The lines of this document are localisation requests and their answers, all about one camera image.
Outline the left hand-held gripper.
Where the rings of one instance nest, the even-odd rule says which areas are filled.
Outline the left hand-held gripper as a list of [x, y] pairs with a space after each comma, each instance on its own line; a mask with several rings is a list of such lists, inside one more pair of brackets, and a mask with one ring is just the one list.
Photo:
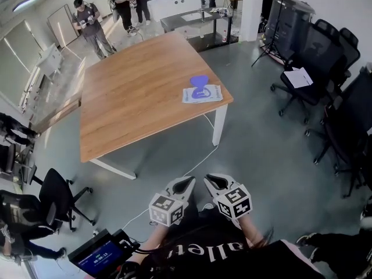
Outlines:
[[179, 225], [184, 217], [185, 202], [188, 202], [194, 186], [193, 176], [170, 181], [166, 189], [161, 193], [156, 193], [150, 201], [150, 220], [166, 227]]

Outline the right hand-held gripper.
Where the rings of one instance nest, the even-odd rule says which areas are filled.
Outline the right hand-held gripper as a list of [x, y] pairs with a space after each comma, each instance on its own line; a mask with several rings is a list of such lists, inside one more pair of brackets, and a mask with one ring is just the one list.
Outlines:
[[[251, 195], [246, 187], [231, 176], [220, 173], [209, 173], [203, 181], [219, 212], [240, 228], [238, 219], [252, 211]], [[232, 189], [223, 193], [226, 188]]]

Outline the white wet wipe pack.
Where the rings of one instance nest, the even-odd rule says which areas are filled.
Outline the white wet wipe pack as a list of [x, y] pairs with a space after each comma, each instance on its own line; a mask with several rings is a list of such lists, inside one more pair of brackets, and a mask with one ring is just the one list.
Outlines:
[[182, 103], [206, 103], [223, 100], [219, 85], [207, 84], [202, 87], [183, 89]]

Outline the person's left forearm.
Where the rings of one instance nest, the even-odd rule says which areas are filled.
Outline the person's left forearm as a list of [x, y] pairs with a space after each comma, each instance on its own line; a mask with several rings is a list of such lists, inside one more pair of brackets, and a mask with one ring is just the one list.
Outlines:
[[168, 232], [169, 228], [167, 226], [158, 224], [157, 226], [155, 226], [149, 238], [142, 244], [140, 249], [143, 252], [149, 252], [154, 249], [157, 249], [162, 243], [162, 241], [165, 239]]

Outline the person's black trousers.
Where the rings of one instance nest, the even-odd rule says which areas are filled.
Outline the person's black trousers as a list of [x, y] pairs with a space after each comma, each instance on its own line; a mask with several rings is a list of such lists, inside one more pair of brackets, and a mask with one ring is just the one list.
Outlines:
[[211, 209], [199, 211], [195, 193], [192, 191], [188, 198], [188, 206], [180, 225], [186, 226], [187, 228], [197, 228], [201, 226], [227, 227], [231, 226], [232, 223], [227, 220], [215, 206]]

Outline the person's black printed shirt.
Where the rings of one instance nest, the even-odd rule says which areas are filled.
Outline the person's black printed shirt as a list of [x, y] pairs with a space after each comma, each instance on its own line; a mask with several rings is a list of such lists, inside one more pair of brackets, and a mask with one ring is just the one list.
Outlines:
[[295, 245], [264, 238], [256, 248], [233, 223], [171, 226], [157, 249], [133, 254], [118, 279], [325, 279]]

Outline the black tablet with blue screen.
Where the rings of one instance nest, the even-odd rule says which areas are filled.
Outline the black tablet with blue screen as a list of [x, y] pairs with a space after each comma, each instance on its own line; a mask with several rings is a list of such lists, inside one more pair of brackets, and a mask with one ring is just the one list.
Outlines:
[[122, 229], [114, 234], [104, 229], [67, 257], [91, 277], [107, 279], [139, 248]]

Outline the black office chair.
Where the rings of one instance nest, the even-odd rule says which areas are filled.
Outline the black office chair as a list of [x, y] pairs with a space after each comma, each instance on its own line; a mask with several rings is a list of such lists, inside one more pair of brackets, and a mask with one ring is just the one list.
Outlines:
[[305, 136], [313, 134], [324, 142], [313, 163], [319, 164], [332, 149], [336, 157], [334, 174], [351, 174], [349, 191], [342, 196], [348, 198], [354, 188], [365, 185], [361, 172], [367, 160], [368, 140], [372, 139], [372, 70], [362, 67], [340, 96], [325, 106], [321, 125], [322, 133], [311, 128], [305, 131]]
[[359, 60], [360, 52], [358, 50], [359, 40], [358, 38], [346, 27], [343, 27], [339, 31], [340, 43], [344, 47], [344, 55], [346, 57], [346, 65], [344, 72], [344, 81], [351, 77], [350, 67]]
[[55, 169], [49, 169], [43, 180], [36, 177], [34, 171], [31, 174], [30, 183], [36, 182], [41, 186], [38, 198], [42, 212], [46, 214], [46, 223], [52, 230], [59, 230], [62, 223], [66, 222], [69, 224], [70, 231], [76, 231], [72, 225], [76, 218], [74, 212], [90, 225], [96, 225], [95, 220], [89, 219], [76, 207], [76, 202], [84, 194], [93, 193], [91, 187], [85, 187], [78, 194], [73, 195], [70, 186], [74, 181], [63, 178]]
[[[273, 92], [282, 90], [291, 96], [279, 110], [279, 116], [285, 114], [293, 101], [298, 101], [304, 114], [303, 122], [308, 124], [310, 112], [306, 105], [316, 106], [324, 98], [330, 102], [333, 100], [328, 85], [343, 73], [345, 65], [346, 57], [339, 31], [328, 23], [321, 26], [319, 20], [310, 24], [302, 49], [293, 53], [284, 65], [280, 75], [282, 84], [273, 83], [270, 86]], [[294, 67], [304, 67], [313, 84], [295, 89], [284, 75], [285, 71], [291, 71]]]

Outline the white paper sheet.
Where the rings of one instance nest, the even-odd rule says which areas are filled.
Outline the white paper sheet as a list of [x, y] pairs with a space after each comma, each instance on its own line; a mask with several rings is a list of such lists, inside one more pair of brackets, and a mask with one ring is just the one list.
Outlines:
[[308, 87], [313, 84], [313, 80], [304, 67], [300, 69], [294, 67], [291, 71], [285, 71], [284, 75], [295, 89]]

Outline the black tripod stand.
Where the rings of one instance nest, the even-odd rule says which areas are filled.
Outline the black tripod stand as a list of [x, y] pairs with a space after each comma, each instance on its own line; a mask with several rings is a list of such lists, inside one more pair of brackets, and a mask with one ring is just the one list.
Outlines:
[[252, 67], [256, 64], [256, 62], [258, 60], [260, 60], [261, 58], [263, 58], [265, 56], [274, 57], [274, 58], [279, 59], [280, 61], [282, 61], [282, 63], [285, 63], [285, 58], [282, 56], [279, 48], [277, 47], [277, 43], [276, 43], [276, 35], [278, 33], [278, 28], [279, 28], [279, 24], [280, 24], [280, 20], [281, 20], [281, 13], [282, 13], [283, 5], [284, 5], [284, 0], [278, 0], [278, 3], [280, 4], [280, 7], [279, 7], [279, 10], [278, 10], [276, 25], [275, 25], [275, 28], [274, 28], [274, 33], [272, 35], [271, 41], [260, 47], [260, 48], [262, 48], [263, 52], [253, 62], [253, 64], [251, 65]]

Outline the black table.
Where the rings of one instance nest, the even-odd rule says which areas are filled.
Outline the black table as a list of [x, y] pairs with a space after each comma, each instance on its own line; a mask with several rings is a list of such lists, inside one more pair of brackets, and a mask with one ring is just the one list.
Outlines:
[[[160, 20], [165, 33], [184, 30], [188, 33], [188, 43], [197, 51], [203, 52], [213, 48], [237, 43], [239, 37], [232, 34], [233, 16], [224, 8], [206, 8], [205, 22], [201, 22], [199, 10], [181, 13]], [[227, 30], [227, 42], [222, 42], [224, 30]]]

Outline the large black equipment case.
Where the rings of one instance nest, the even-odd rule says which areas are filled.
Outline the large black equipment case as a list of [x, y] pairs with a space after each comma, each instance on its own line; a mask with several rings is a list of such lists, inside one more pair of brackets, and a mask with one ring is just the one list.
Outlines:
[[266, 25], [265, 43], [275, 43], [274, 52], [288, 59], [299, 51], [315, 10], [299, 0], [273, 0]]

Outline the white counter box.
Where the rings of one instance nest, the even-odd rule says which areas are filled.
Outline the white counter box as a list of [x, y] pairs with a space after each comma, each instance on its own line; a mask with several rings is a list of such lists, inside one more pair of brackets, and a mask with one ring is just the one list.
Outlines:
[[179, 15], [181, 13], [199, 10], [201, 0], [150, 0], [148, 8], [154, 21]]

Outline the white low cabinet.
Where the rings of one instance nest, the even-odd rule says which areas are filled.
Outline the white low cabinet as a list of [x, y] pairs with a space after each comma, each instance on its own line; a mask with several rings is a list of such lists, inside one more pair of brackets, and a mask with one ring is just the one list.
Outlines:
[[52, 44], [41, 53], [41, 56], [36, 62], [35, 66], [39, 68], [41, 73], [44, 74], [48, 79], [51, 79], [51, 75], [53, 75], [55, 72], [60, 74], [63, 59], [64, 58], [56, 45]]

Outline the white board panel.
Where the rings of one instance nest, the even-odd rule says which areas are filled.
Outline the white board panel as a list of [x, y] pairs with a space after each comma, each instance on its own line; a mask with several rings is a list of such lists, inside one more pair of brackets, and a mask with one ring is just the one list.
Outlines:
[[78, 32], [73, 27], [71, 11], [67, 4], [51, 14], [48, 17], [48, 23], [61, 48], [78, 38]]

